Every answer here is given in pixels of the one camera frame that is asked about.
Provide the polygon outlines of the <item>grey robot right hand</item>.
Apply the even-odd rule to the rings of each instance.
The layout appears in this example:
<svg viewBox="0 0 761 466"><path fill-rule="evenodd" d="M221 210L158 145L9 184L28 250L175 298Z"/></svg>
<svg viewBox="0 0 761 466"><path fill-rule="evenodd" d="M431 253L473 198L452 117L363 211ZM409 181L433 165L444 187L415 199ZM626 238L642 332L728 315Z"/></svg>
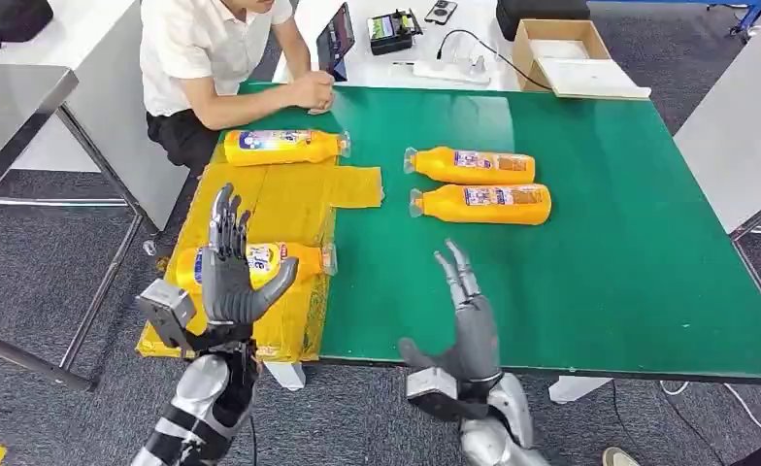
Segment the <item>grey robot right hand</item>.
<svg viewBox="0 0 761 466"><path fill-rule="evenodd" d="M440 367L459 382L488 383L503 373L492 307L481 293L468 255L451 239L445 244L453 260L438 251L434 256L445 272L454 307L454 343L442 353L430 355L405 337L398 341L398 351L412 367Z"/></svg>

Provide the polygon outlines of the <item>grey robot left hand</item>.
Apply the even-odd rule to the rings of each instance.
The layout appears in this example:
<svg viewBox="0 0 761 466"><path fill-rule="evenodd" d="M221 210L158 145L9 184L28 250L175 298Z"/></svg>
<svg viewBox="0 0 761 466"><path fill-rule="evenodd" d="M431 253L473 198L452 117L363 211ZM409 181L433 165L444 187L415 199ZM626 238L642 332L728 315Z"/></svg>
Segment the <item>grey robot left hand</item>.
<svg viewBox="0 0 761 466"><path fill-rule="evenodd" d="M209 219L209 242L202 248L202 301L211 325L253 324L289 290L297 278L299 259L282 261L276 276L255 289L246 256L249 212L232 183L215 196Z"/></svg>

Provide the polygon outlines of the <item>person's right hand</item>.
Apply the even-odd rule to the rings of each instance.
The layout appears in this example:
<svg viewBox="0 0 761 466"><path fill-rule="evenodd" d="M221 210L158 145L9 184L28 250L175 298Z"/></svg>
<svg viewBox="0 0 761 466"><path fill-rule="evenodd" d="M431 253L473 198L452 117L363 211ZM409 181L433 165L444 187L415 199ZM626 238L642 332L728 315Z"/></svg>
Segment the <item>person's right hand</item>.
<svg viewBox="0 0 761 466"><path fill-rule="evenodd" d="M317 82L312 76L305 76L288 86L292 106L305 109L317 107Z"/></svg>

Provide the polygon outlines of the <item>person's left hand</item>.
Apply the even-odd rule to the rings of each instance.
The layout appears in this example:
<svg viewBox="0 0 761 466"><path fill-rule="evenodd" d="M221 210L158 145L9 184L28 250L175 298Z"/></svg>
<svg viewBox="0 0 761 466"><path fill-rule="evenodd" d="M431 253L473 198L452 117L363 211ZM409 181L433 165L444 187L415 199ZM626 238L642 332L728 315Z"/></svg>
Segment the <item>person's left hand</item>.
<svg viewBox="0 0 761 466"><path fill-rule="evenodd" d="M299 90L298 105L311 115L328 112L334 103L334 78L322 71L313 71L295 83Z"/></svg>

